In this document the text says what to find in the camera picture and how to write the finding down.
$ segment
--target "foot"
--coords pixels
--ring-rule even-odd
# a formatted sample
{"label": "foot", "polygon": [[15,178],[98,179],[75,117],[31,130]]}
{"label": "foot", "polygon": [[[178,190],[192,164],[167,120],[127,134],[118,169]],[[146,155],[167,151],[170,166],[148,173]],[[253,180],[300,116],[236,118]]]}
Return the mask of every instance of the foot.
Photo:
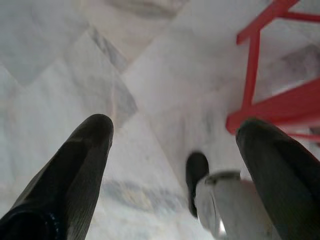
{"label": "foot", "polygon": [[190,154],[185,166],[185,181],[188,187],[188,201],[190,213],[197,218],[197,209],[195,206],[197,183],[207,174],[209,174],[209,165],[206,156],[198,151]]}

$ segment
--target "person's leg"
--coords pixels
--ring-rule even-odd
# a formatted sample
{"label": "person's leg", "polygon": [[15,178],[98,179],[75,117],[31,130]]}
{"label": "person's leg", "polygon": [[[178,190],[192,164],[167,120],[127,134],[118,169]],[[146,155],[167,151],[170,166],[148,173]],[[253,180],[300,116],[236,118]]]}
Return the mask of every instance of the person's leg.
{"label": "person's leg", "polygon": [[[192,154],[187,165],[192,162],[200,172],[204,159]],[[239,172],[205,175],[196,184],[194,207],[202,226],[217,240],[280,239],[253,183],[241,180]]]}
{"label": "person's leg", "polygon": [[320,239],[320,163],[275,126],[252,119],[236,141],[283,240]]}
{"label": "person's leg", "polygon": [[113,132],[102,114],[80,124],[0,219],[0,239],[84,240]]}

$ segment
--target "gray marble vein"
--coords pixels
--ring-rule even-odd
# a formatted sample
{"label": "gray marble vein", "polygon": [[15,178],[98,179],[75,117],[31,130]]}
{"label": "gray marble vein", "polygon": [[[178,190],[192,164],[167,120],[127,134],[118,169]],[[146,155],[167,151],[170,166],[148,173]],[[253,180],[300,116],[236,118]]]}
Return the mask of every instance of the gray marble vein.
{"label": "gray marble vein", "polygon": [[71,0],[1,1],[0,61],[26,86],[86,27]]}
{"label": "gray marble vein", "polygon": [[174,6],[163,6],[161,1],[156,0],[105,0],[105,3],[120,11],[147,19],[172,18],[176,15],[177,10]]}
{"label": "gray marble vein", "polygon": [[78,0],[90,24],[132,63],[189,0]]}
{"label": "gray marble vein", "polygon": [[172,215],[187,208],[184,196],[167,189],[147,189],[134,182],[114,180],[104,182],[101,187],[102,198],[110,198],[127,207],[155,215]]}
{"label": "gray marble vein", "polygon": [[110,62],[121,73],[127,66],[126,58],[114,47],[114,45],[106,40],[94,27],[89,29],[89,34],[100,50],[109,58]]}

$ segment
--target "shoe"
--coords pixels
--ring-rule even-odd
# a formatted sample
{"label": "shoe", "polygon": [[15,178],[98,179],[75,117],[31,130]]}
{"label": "shoe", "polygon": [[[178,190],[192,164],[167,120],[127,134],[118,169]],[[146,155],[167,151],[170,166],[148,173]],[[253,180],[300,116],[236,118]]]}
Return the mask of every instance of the shoe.
{"label": "shoe", "polygon": [[195,206],[197,183],[209,174],[209,164],[206,156],[201,152],[193,152],[186,161],[185,181],[188,187],[188,202],[190,213],[197,218],[197,208]]}

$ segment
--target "red metal frame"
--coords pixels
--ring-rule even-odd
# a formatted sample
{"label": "red metal frame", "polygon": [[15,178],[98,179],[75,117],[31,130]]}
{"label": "red metal frame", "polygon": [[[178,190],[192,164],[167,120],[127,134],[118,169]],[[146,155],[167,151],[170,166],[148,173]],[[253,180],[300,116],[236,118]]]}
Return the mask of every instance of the red metal frame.
{"label": "red metal frame", "polygon": [[[298,1],[274,0],[237,35],[238,45],[250,38],[250,47],[242,107],[226,120],[226,128],[231,134],[235,134],[241,123],[249,117],[257,117],[277,126],[320,126],[320,78],[252,104],[259,62],[260,31],[263,27],[275,18],[320,23],[320,15],[288,11]],[[320,142],[320,135],[290,135]]]}

